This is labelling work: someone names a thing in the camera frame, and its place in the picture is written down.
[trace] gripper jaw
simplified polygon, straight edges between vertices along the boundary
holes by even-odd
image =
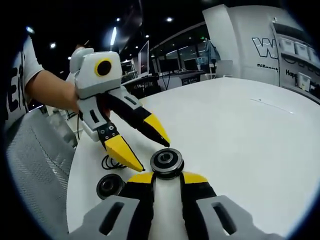
[[[108,107],[131,127],[152,141],[170,146],[170,139],[157,117],[146,110],[124,86],[108,91],[104,98]]]
[[[70,60],[83,129],[92,140],[100,141],[120,164],[141,172],[142,164],[102,109],[109,108],[147,138],[166,147],[170,146],[168,135],[156,116],[121,86],[119,55],[112,51],[92,51],[79,49]]]
[[[99,110],[96,96],[78,100],[78,106],[84,122],[83,129],[92,140],[100,141],[107,153],[120,164],[138,172],[145,170],[125,139],[117,131],[116,126]]]

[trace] person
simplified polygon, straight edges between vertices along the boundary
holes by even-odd
[[[6,98],[5,131],[29,111],[27,104],[29,99],[35,99],[54,108],[79,112],[77,105],[79,98],[74,81],[64,81],[45,70],[37,61],[30,37],[26,39],[23,49],[17,54],[10,77]],[[108,109],[104,109],[104,112],[110,116]]]

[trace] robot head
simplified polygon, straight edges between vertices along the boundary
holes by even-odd
[[[76,55],[77,64],[80,68],[76,72],[74,83],[79,98],[85,99],[119,88],[122,76],[119,55],[113,51],[89,54],[86,54],[85,51],[86,49],[80,49]]]

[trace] computer monitor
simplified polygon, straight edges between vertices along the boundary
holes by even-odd
[[[160,60],[159,63],[162,73],[179,70],[179,63],[177,58]]]
[[[138,54],[139,68],[138,74],[139,76],[144,76],[149,74],[149,41],[145,43],[145,45],[141,48]]]
[[[197,66],[196,59],[194,58],[194,59],[184,60],[184,67],[187,70],[197,71],[198,66]]]

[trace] white table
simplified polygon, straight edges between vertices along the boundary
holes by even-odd
[[[253,216],[266,233],[288,235],[300,223],[320,182],[320,106],[289,90],[236,78],[202,81],[142,99],[179,150],[184,170],[202,174],[218,195],[226,195]],[[116,114],[111,120],[147,171],[163,147],[131,128]],[[101,200],[98,181],[111,172],[127,181],[128,168],[101,168],[104,148],[83,133],[67,191],[72,232]],[[180,183],[156,180],[149,239],[185,240]]]

